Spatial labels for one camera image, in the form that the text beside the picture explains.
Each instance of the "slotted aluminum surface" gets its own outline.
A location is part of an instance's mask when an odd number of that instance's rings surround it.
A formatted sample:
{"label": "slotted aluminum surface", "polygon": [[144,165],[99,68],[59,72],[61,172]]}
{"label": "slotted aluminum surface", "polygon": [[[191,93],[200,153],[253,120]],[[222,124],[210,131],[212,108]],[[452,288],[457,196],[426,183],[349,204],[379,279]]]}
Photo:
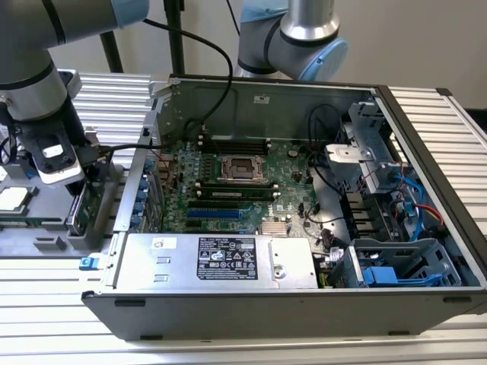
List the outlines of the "slotted aluminum surface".
{"label": "slotted aluminum surface", "polygon": [[[149,109],[149,77],[81,78],[84,87],[75,105],[84,125],[97,129],[104,144],[137,141]],[[132,154],[124,151],[115,162],[129,167]],[[80,300],[99,279],[100,272],[81,272],[73,259],[0,260],[0,363],[477,365],[487,359],[487,315],[460,316],[420,336],[394,338],[125,342]]]}
{"label": "slotted aluminum surface", "polygon": [[[453,97],[390,87],[438,166],[487,236],[487,135]],[[399,150],[395,139],[393,143]]]}

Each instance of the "gray robot arm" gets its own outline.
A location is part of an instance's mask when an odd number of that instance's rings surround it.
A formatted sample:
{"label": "gray robot arm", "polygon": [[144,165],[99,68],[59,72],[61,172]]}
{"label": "gray robot arm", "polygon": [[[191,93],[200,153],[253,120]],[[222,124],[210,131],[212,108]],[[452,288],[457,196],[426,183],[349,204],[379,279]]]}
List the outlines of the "gray robot arm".
{"label": "gray robot arm", "polygon": [[342,64],[334,0],[254,0],[243,6],[236,76],[327,81]]}
{"label": "gray robot arm", "polygon": [[0,103],[9,114],[0,120],[45,183],[83,179],[78,151],[89,145],[48,48],[141,21],[148,8],[148,0],[0,2]]}

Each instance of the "cpu socket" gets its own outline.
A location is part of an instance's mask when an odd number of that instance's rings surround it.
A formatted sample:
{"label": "cpu socket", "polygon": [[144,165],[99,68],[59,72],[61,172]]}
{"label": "cpu socket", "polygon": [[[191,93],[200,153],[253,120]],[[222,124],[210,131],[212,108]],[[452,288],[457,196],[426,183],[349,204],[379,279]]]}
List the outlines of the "cpu socket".
{"label": "cpu socket", "polygon": [[259,156],[225,156],[221,158],[219,181],[227,183],[267,183],[263,175],[264,160]]}

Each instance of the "power supply label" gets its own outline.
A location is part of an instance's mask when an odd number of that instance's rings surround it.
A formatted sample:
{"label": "power supply label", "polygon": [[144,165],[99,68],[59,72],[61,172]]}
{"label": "power supply label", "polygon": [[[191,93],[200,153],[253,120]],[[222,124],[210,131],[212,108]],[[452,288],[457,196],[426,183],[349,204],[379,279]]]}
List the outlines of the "power supply label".
{"label": "power supply label", "polygon": [[256,240],[200,237],[196,274],[201,280],[257,280]]}

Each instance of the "black pole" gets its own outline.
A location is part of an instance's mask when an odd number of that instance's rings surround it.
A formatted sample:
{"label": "black pole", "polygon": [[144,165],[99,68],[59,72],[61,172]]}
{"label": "black pole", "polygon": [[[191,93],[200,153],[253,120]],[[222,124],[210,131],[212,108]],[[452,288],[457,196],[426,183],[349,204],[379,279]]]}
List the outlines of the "black pole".
{"label": "black pole", "polygon": [[[184,11],[184,0],[164,0],[167,25],[181,29],[181,11]],[[173,73],[182,75],[184,70],[183,36],[169,32],[170,57]]]}
{"label": "black pole", "polygon": [[107,57],[108,67],[110,72],[118,74],[123,73],[122,60],[120,59],[119,48],[116,46],[116,39],[114,32],[106,32],[100,34],[101,43],[103,44],[103,50]]}

